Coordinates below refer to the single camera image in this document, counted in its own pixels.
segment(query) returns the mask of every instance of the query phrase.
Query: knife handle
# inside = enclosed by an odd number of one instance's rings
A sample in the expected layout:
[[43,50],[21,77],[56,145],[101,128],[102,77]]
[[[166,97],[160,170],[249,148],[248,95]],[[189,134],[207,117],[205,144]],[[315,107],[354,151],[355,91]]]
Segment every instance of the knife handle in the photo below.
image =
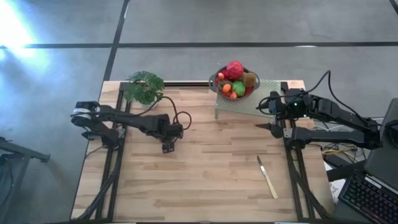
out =
[[272,194],[273,198],[277,199],[278,195],[276,194],[274,186],[272,185],[271,180],[269,179],[268,175],[266,175],[266,179],[267,179],[268,186],[271,189],[271,194]]

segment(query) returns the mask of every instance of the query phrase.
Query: black cable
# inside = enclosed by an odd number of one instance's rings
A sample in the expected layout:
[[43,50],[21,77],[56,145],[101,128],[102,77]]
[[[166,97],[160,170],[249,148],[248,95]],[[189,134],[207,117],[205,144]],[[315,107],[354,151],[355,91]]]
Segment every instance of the black cable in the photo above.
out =
[[348,108],[350,111],[352,111],[364,124],[367,124],[367,122],[365,121],[365,119],[363,117],[361,117],[361,115],[359,115],[354,109],[350,108],[348,105],[346,105],[345,103],[341,102],[337,96],[335,95],[335,93],[333,92],[333,90],[331,89],[331,83],[330,83],[330,77],[331,77],[331,72],[329,70],[329,77],[328,77],[328,86],[329,86],[329,91],[331,93],[331,95],[334,97],[334,99],[339,102],[341,105],[345,106],[346,108]]
[[322,77],[321,77],[321,79],[318,81],[318,83],[317,83],[312,89],[310,89],[310,90],[308,90],[308,91],[303,91],[303,92],[301,92],[301,93],[297,93],[296,95],[291,95],[291,96],[286,96],[286,95],[282,95],[282,96],[267,96],[267,97],[263,98],[263,99],[259,102],[259,111],[260,111],[261,113],[265,114],[265,115],[278,115],[279,113],[271,114],[271,113],[263,112],[262,109],[261,109],[262,102],[263,102],[263,101],[266,101],[266,100],[268,100],[268,99],[274,100],[274,99],[278,99],[278,98],[300,96],[300,95],[304,95],[304,94],[306,94],[306,93],[310,93],[310,92],[312,92],[314,89],[316,89],[316,88],[318,87],[318,85],[322,82],[322,80],[323,80],[328,74],[330,74],[330,70],[328,70],[325,74],[323,74]]
[[6,198],[5,198],[5,199],[1,202],[1,204],[0,204],[0,208],[1,208],[1,207],[4,205],[4,203],[7,201],[8,197],[9,197],[10,194],[11,194],[12,187],[14,186],[14,177],[12,176],[12,168],[11,168],[11,165],[10,165],[10,163],[9,163],[9,161],[8,161],[7,158],[4,158],[4,159],[6,160],[7,165],[8,165],[8,168],[9,168],[9,175],[10,175],[10,178],[11,178],[11,185],[10,185],[10,189],[8,190],[8,193],[7,193]]
[[310,144],[307,144],[307,145],[309,145],[309,146],[319,146],[319,147],[321,148],[321,151],[322,151],[322,149],[323,149],[323,146],[321,146],[321,145],[319,145],[319,144],[312,144],[312,143],[310,143]]
[[265,114],[265,115],[278,115],[278,114],[280,114],[280,113],[271,114],[271,113],[263,112],[262,109],[261,109],[261,104],[262,104],[262,102],[265,101],[265,100],[268,100],[268,99],[274,100],[274,99],[277,99],[277,98],[300,96],[300,95],[304,95],[304,94],[310,93],[310,92],[312,92],[314,89],[316,89],[316,88],[319,86],[319,84],[322,82],[322,80],[323,80],[327,75],[328,75],[328,86],[329,86],[329,91],[330,91],[331,95],[334,97],[334,99],[335,99],[337,102],[339,102],[341,105],[343,105],[343,106],[345,106],[346,108],[348,108],[349,110],[351,110],[351,111],[352,111],[364,124],[367,124],[366,120],[365,120],[361,115],[359,115],[354,109],[352,109],[351,107],[349,107],[349,106],[346,105],[345,103],[341,102],[341,101],[337,98],[337,96],[335,95],[335,93],[334,93],[333,90],[331,89],[331,83],[330,83],[331,71],[330,71],[330,70],[328,70],[325,74],[323,74],[322,77],[321,77],[321,79],[318,81],[318,83],[317,83],[312,89],[310,89],[310,90],[308,90],[308,91],[303,91],[303,92],[301,92],[301,93],[297,93],[296,95],[291,95],[291,96],[286,96],[286,95],[283,95],[283,96],[267,96],[267,97],[263,98],[263,99],[259,102],[259,111],[260,111],[262,114]]
[[361,148],[362,149],[362,155],[363,155],[363,157],[365,158],[365,160],[367,159],[366,158],[366,154],[365,154],[365,151],[363,150],[363,148]]
[[[174,101],[168,96],[159,97],[147,110],[145,110],[145,111],[143,111],[141,113],[138,113],[138,114],[118,114],[118,116],[127,116],[127,117],[141,116],[141,115],[143,115],[145,113],[148,113],[163,98],[166,98],[166,99],[170,100],[170,102],[173,105],[174,114],[175,114],[175,116],[173,118],[173,123],[180,124],[180,121],[178,120],[178,115],[181,114],[181,113],[185,113],[185,114],[187,114],[189,116],[189,118],[190,118],[189,125],[188,125],[187,128],[183,128],[184,130],[187,130],[191,126],[191,123],[192,123],[191,115],[188,112],[186,112],[186,111],[181,111],[181,112],[178,113],[177,112],[177,107],[175,106]],[[77,116],[77,115],[81,115],[81,114],[94,114],[94,115],[97,115],[97,114],[114,114],[114,113],[113,112],[78,112],[78,113],[75,113],[75,114],[71,114],[70,116],[73,117],[73,116]]]
[[326,127],[327,129],[329,129],[329,127],[326,125],[326,123],[325,123],[324,121],[322,121],[322,124],[325,125],[325,127]]
[[324,149],[333,149],[334,147],[336,147],[336,143],[329,143],[326,146],[324,146]]
[[87,157],[88,157],[90,154],[92,154],[92,153],[94,153],[94,152],[96,152],[96,151],[98,151],[98,150],[100,150],[100,149],[102,149],[102,148],[105,148],[105,149],[106,149],[106,146],[103,145],[103,146],[101,146],[101,147],[98,147],[97,149],[92,150],[91,152],[89,152],[89,153],[86,155],[85,158],[87,159]]
[[355,163],[355,160],[354,161],[352,161],[352,159],[351,159],[351,157],[350,156],[348,156],[347,154],[345,154],[345,153],[343,153],[343,155],[344,156],[346,156],[347,158],[348,158],[348,160],[351,162],[351,163]]
[[331,122],[331,121],[321,121],[321,120],[318,120],[318,119],[314,119],[314,121],[319,121],[319,122],[325,122],[325,123],[328,123],[328,124],[339,124],[339,123],[336,123],[336,122]]
[[190,115],[188,112],[186,112],[186,111],[178,112],[177,115],[175,115],[174,118],[173,118],[173,123],[175,123],[175,119],[177,119],[177,116],[178,116],[179,114],[182,114],[182,113],[188,115],[188,117],[189,117],[189,124],[188,124],[188,126],[187,126],[186,128],[183,128],[183,130],[187,130],[187,129],[191,126],[191,124],[192,124],[192,117],[191,117],[191,115]]

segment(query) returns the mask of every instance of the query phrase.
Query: perforated metal shelf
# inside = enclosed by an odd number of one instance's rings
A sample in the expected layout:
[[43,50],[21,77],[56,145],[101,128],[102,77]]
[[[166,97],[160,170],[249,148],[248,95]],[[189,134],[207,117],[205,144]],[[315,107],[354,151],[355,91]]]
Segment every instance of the perforated metal shelf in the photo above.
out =
[[273,80],[260,80],[260,87],[257,90],[254,90],[254,92],[247,98],[238,101],[229,101],[218,95],[215,106],[216,119],[218,119],[219,110],[272,118],[273,116],[262,114],[259,110],[256,110],[259,102],[264,97],[269,96],[271,91],[276,91],[280,94],[280,82]]

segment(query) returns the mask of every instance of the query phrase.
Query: wooden tabletop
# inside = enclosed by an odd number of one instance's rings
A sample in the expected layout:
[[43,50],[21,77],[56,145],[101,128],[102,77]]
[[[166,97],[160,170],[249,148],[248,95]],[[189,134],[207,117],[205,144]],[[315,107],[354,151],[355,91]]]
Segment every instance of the wooden tabletop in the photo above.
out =
[[[288,81],[303,88],[303,81]],[[116,106],[119,82],[104,82],[99,103]],[[222,112],[215,120],[216,94],[205,87],[168,87],[177,111],[187,111],[192,125],[175,152],[163,154],[158,140],[129,128],[114,211],[115,222],[264,222],[296,221],[292,186],[281,139],[255,124],[267,118]],[[142,111],[133,103],[131,113]],[[162,100],[148,114],[168,113],[172,105]],[[179,116],[184,127],[188,117]],[[311,127],[310,119],[297,122]],[[92,141],[88,152],[101,146]],[[257,164],[259,155],[279,196],[273,199]],[[310,188],[319,202],[333,211],[333,200],[318,147],[303,150]],[[85,161],[72,218],[79,216],[97,194],[106,150]],[[301,192],[303,209],[305,200]]]

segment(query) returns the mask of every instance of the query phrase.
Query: black metal frame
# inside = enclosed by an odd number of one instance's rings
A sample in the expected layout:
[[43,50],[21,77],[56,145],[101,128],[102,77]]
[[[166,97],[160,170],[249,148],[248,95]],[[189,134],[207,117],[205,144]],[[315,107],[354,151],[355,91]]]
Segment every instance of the black metal frame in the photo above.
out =
[[[207,81],[203,82],[165,82],[165,86],[167,87],[172,87],[172,86],[177,86],[177,87],[193,87],[193,86],[208,86],[209,83]],[[116,103],[116,109],[120,110],[121,105],[122,105],[122,100],[123,100],[123,93],[124,93],[125,85],[123,82],[121,82],[119,86],[119,95],[118,95],[118,100]],[[131,105],[129,103],[126,103],[126,111],[130,110]],[[287,127],[287,124],[285,121],[277,121],[283,128]],[[291,127],[295,127],[295,122],[290,121]],[[304,164],[304,159],[303,155],[301,152],[301,149],[294,149],[296,154],[297,154],[297,163],[298,163],[298,168],[299,172],[296,170],[294,166],[294,160],[292,157],[292,148],[287,144],[287,140],[284,137],[284,145],[285,145],[285,152],[286,152],[286,158],[287,158],[287,165],[289,168],[289,175],[290,175],[290,181],[292,184],[292,191],[293,191],[293,198],[294,198],[294,205],[295,205],[295,211],[297,214],[297,220],[298,222],[311,222],[311,223],[345,223],[344,221],[338,221],[338,220],[319,220],[316,219],[315,217],[315,211],[314,211],[314,206],[320,206],[319,202],[316,200],[315,196],[311,193],[309,190],[309,184],[308,184],[308,178],[307,178],[307,172],[305,170],[305,164]],[[122,138],[121,143],[119,148],[117,149],[110,149],[106,155],[106,162],[104,165],[104,172],[103,172],[103,178],[102,178],[102,184],[101,188],[106,187],[105,191],[102,192],[103,197],[101,200],[96,204],[95,210],[96,210],[96,215],[95,219],[84,219],[84,220],[70,220],[70,223],[111,223],[113,221],[113,213],[114,213],[114,206],[116,203],[116,194],[118,190],[118,182],[119,182],[119,175],[120,175],[120,170],[121,170],[121,163],[122,163],[122,157],[123,157],[123,150],[124,150],[124,141],[125,138]],[[112,155],[113,152],[117,151],[117,158],[116,158],[116,163],[114,165],[114,171],[112,172],[113,175],[109,176],[109,170],[111,167],[111,161],[112,161]],[[105,196],[106,191],[110,188],[112,185],[112,190],[111,190],[111,196],[109,200],[109,208],[108,208],[108,214],[106,218],[103,218],[103,199]],[[302,190],[305,193],[305,200],[307,204],[307,209],[308,209],[308,218],[305,218],[303,216],[303,209],[301,205],[301,200],[300,200],[300,195],[299,195],[299,188],[298,185],[302,188]]]
[[9,152],[9,154],[3,154],[2,156],[6,158],[11,158],[11,159],[20,159],[22,163],[22,168],[18,169],[18,171],[11,170],[13,172],[14,176],[14,182],[12,182],[12,186],[10,189],[10,195],[8,198],[6,198],[4,201],[4,207],[0,211],[0,223],[6,222],[7,220],[7,211],[10,207],[12,207],[14,203],[14,196],[17,194],[19,189],[21,188],[22,185],[22,180],[24,179],[27,166],[29,165],[30,159],[39,159],[41,162],[48,162],[50,159],[50,154],[42,154],[40,152],[37,152],[32,149],[28,149],[26,147],[18,146],[17,144],[11,143],[4,138],[0,137],[0,149],[6,152]]

